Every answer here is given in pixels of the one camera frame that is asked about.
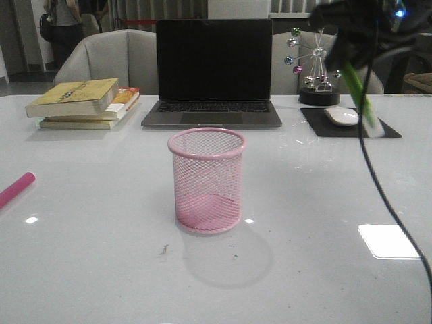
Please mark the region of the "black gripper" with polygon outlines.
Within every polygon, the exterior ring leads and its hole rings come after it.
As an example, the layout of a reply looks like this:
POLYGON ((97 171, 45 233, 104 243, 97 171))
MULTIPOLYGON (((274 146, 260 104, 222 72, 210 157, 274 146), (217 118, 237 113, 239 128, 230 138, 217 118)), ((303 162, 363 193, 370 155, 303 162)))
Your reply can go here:
POLYGON ((329 71, 350 63, 359 69, 370 59, 394 52, 402 46, 398 35, 405 18, 403 1, 336 1, 318 5, 308 17, 313 30, 337 29, 337 36, 325 59, 329 71))

